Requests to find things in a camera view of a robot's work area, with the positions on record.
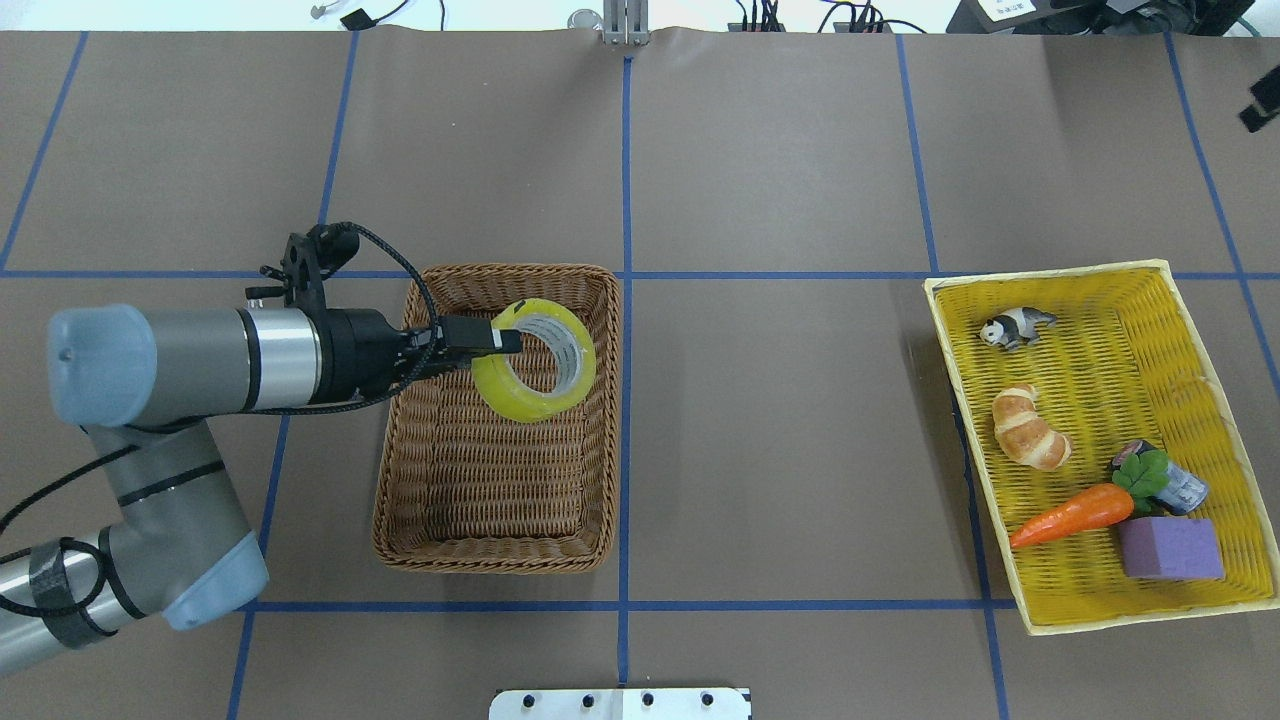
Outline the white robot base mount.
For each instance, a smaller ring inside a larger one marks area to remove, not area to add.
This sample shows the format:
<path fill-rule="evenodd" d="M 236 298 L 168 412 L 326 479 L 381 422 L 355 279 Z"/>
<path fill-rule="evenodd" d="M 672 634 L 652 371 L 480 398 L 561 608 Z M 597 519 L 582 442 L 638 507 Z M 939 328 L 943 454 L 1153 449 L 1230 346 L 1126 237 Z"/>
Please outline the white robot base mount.
<path fill-rule="evenodd" d="M 502 691 L 489 719 L 753 719 L 751 694 L 730 687 Z"/>

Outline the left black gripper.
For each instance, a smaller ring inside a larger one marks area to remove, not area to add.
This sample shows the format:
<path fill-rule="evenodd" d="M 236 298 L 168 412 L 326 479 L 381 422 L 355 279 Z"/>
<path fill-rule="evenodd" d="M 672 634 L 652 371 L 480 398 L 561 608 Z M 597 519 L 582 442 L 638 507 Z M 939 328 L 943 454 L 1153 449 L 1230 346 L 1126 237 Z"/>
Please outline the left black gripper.
<path fill-rule="evenodd" d="M 320 404 L 380 398 L 403 383 L 468 369 L 480 357 L 524 351 L 520 331 L 494 328 L 481 318 L 444 315 L 407 331 L 371 309 L 326 310 L 324 319 Z"/>

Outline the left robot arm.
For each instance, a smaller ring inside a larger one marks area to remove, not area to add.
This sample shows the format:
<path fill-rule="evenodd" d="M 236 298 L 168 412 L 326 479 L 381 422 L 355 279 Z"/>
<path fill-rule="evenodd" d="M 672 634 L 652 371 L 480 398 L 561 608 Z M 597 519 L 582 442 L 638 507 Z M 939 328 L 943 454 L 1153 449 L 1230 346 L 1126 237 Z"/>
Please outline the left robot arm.
<path fill-rule="evenodd" d="M 521 348 L 517 331 L 486 320 L 398 329 L 369 309 L 116 304 L 58 313 L 46 346 L 51 404 L 97 455 L 18 502 L 3 524 L 96 470 L 122 516 L 3 557 L 3 675 L 152 616 L 193 630 L 262 593 L 259 534 L 210 418 L 361 409 L 420 372 Z"/>

